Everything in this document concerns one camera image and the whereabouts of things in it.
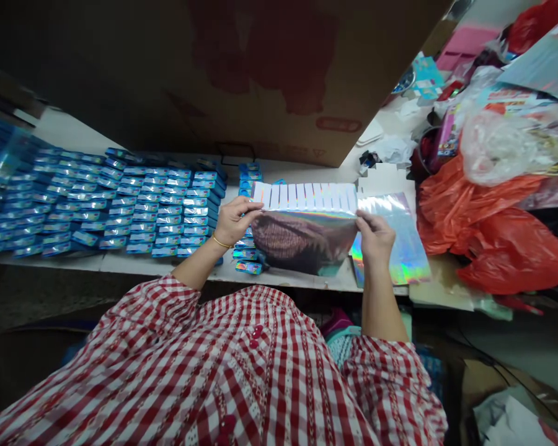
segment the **red plastic bag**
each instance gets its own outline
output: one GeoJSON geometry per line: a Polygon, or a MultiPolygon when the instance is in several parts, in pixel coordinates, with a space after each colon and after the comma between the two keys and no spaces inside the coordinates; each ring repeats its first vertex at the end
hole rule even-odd
{"type": "Polygon", "coordinates": [[[462,231],[451,252],[473,258],[457,271],[461,280],[491,294],[558,285],[558,238],[522,209],[504,209],[462,231]]]}
{"type": "Polygon", "coordinates": [[[546,0],[517,17],[508,34],[508,50],[522,55],[558,24],[558,0],[546,0]]]}
{"type": "Polygon", "coordinates": [[[446,252],[462,230],[509,208],[538,190],[542,176],[525,175],[498,186],[470,183],[457,155],[420,186],[418,231],[428,255],[446,252]]]}

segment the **checkered sleeve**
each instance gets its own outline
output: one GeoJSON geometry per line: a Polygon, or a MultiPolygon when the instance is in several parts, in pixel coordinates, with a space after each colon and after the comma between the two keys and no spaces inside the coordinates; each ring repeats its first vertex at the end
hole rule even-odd
{"type": "Polygon", "coordinates": [[[141,283],[101,318],[87,346],[122,357],[148,348],[182,331],[194,318],[199,297],[171,274],[141,283]]]}
{"type": "Polygon", "coordinates": [[[343,376],[381,444],[444,441],[446,414],[412,344],[358,336],[343,376]]]}

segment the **hand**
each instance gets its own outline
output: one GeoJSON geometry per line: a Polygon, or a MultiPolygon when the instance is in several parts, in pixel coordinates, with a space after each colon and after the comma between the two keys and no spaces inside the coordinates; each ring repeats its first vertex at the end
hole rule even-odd
{"type": "Polygon", "coordinates": [[[239,196],[219,209],[215,237],[224,245],[234,245],[246,233],[246,229],[262,215],[264,203],[252,203],[250,198],[239,196]]]}
{"type": "Polygon", "coordinates": [[[364,265],[389,266],[395,231],[379,216],[357,212],[355,221],[361,232],[361,254],[364,265]]]}

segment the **person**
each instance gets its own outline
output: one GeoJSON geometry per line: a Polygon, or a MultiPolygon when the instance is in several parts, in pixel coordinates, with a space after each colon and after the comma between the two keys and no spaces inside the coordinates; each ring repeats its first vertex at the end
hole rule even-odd
{"type": "Polygon", "coordinates": [[[442,443],[446,417],[405,332],[388,269],[395,234],[380,217],[358,212],[362,335],[341,371],[314,322],[275,289],[198,306],[261,207],[222,206],[212,238],[129,291],[71,362],[0,413],[0,444],[442,443]]]}

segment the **red stain on cardboard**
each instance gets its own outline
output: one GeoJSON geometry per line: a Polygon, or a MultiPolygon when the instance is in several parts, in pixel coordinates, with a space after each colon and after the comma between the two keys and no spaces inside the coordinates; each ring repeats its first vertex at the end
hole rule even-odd
{"type": "Polygon", "coordinates": [[[193,62],[206,71],[213,87],[246,94],[252,79],[265,89],[279,90],[288,113],[322,112],[339,25],[314,0],[255,2],[243,50],[234,2],[189,0],[188,8],[195,30],[193,62]]]}
{"type": "Polygon", "coordinates": [[[316,127],[320,130],[332,130],[345,133],[356,133],[361,130],[361,122],[346,118],[321,116],[316,120],[316,127]]]}

